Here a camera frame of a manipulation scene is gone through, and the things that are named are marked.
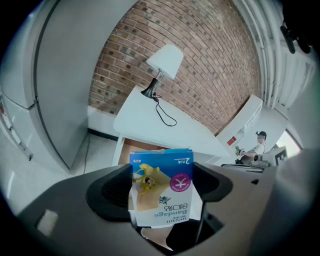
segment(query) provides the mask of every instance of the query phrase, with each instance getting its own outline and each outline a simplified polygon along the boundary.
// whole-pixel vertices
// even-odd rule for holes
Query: white floor
[[[90,134],[81,145],[70,173],[50,170],[27,158],[0,132],[0,188],[14,214],[18,214],[53,184],[67,178],[110,167],[116,141]]]

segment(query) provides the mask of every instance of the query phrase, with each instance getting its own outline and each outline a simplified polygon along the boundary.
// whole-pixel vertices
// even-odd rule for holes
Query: cap
[[[262,136],[264,136],[265,138],[267,138],[267,134],[266,134],[265,131],[260,131],[259,133],[256,132],[255,134],[256,134],[256,135],[262,135]]]

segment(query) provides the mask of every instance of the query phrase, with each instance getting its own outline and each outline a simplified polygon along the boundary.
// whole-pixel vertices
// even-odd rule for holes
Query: refrigerator
[[[64,102],[70,88],[56,79],[64,73],[53,67],[63,62],[53,45],[63,32],[55,22],[59,2],[41,2],[7,47],[0,65],[0,126],[28,160],[68,171],[87,134],[90,82],[74,90],[72,103]]]
[[[72,168],[97,60],[135,2],[44,0],[15,33],[0,64],[0,128],[28,160]]]

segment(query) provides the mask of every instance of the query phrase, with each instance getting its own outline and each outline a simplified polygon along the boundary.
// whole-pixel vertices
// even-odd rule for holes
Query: white lamp
[[[184,58],[183,52],[172,44],[166,44],[154,55],[152,55],[146,63],[148,63],[153,69],[158,70],[158,74],[153,78],[152,82],[147,89],[141,93],[148,97],[153,98],[153,90],[158,82],[158,77],[161,73],[169,79],[175,79],[180,64]]]

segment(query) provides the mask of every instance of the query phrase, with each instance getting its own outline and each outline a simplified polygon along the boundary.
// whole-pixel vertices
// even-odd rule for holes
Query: table
[[[114,120],[113,128],[120,135],[112,166],[118,165],[125,138],[169,149],[190,147],[194,152],[200,154],[218,157],[230,156],[207,127],[179,108],[159,98],[163,110],[177,121],[176,126],[165,125],[156,111],[157,103],[142,95],[142,90],[138,85],[134,87]],[[159,112],[167,124],[175,123],[160,109]]]

